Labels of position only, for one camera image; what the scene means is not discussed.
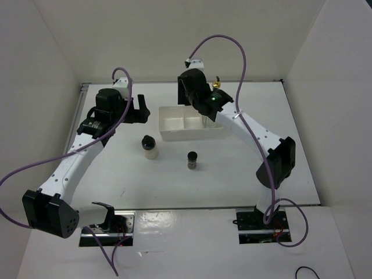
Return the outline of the spice jar black lid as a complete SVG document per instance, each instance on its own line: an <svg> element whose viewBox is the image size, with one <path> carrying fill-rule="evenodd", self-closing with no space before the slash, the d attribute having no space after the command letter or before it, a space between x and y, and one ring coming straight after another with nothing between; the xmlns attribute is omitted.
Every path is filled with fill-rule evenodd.
<svg viewBox="0 0 372 279"><path fill-rule="evenodd" d="M195 151L190 151L187 154L187 167L190 170L196 169L198 154Z"/></svg>

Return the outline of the glass oil bottle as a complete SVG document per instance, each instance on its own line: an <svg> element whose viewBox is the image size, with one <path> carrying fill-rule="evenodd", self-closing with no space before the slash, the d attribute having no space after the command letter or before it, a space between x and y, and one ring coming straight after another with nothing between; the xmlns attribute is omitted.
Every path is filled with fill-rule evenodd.
<svg viewBox="0 0 372 279"><path fill-rule="evenodd" d="M220 89L221 88L221 81L220 81L220 77L219 76L216 76L216 79L212 83L212 87L213 87L214 90L217 90L217 89Z"/></svg>
<svg viewBox="0 0 372 279"><path fill-rule="evenodd" d="M219 123L212 121L207 116L202 116L202 127L206 129L222 128Z"/></svg>

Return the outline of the white bottle black cap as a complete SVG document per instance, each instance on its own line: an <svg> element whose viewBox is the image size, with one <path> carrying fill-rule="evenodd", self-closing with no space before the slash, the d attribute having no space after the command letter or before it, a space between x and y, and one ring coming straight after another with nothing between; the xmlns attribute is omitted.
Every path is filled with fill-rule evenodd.
<svg viewBox="0 0 372 279"><path fill-rule="evenodd" d="M150 135L145 135L141 141L141 146L144 150L144 156L149 159L156 159L159 151L156 145L156 141Z"/></svg>

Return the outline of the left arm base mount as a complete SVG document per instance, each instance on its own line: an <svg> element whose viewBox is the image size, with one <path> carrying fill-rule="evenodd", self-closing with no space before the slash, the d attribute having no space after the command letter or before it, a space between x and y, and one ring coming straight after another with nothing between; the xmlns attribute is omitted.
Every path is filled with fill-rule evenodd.
<svg viewBox="0 0 372 279"><path fill-rule="evenodd" d="M135 211L115 210L100 223L88 227L103 247L133 246Z"/></svg>

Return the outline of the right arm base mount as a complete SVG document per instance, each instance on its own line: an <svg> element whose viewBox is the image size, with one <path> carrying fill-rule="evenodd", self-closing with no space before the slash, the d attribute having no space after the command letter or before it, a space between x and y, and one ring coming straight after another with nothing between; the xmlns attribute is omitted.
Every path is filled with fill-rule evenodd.
<svg viewBox="0 0 372 279"><path fill-rule="evenodd" d="M240 244L266 244L291 242L287 215L284 210L276 210L269 224L263 223L263 214L256 208L237 209L232 221L237 226Z"/></svg>

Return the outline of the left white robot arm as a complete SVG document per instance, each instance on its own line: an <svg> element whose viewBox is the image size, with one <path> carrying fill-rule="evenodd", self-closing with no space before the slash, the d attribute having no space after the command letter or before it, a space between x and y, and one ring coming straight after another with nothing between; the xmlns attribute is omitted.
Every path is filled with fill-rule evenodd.
<svg viewBox="0 0 372 279"><path fill-rule="evenodd" d="M145 97L139 94L137 98L138 109L116 89L99 90L95 106L77 129L71 155L61 160L50 178L36 191L28 190L22 197L31 228L68 238L80 226L79 212L70 203L80 180L109 140L104 134L117 123L144 124L148 121L151 113Z"/></svg>

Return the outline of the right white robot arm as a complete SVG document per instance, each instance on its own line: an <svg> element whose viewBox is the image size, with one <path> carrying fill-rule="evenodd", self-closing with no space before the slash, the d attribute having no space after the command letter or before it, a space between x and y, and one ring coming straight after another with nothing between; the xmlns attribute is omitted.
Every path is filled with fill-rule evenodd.
<svg viewBox="0 0 372 279"><path fill-rule="evenodd" d="M177 82L179 105L192 106L200 115L222 125L258 151L262 164L256 177L262 185L262 193L255 206L255 222L260 228L270 227L278 208L276 190L295 167L295 141L271 133L239 108L242 81L235 98L221 89L211 88L199 69L186 70L177 77Z"/></svg>

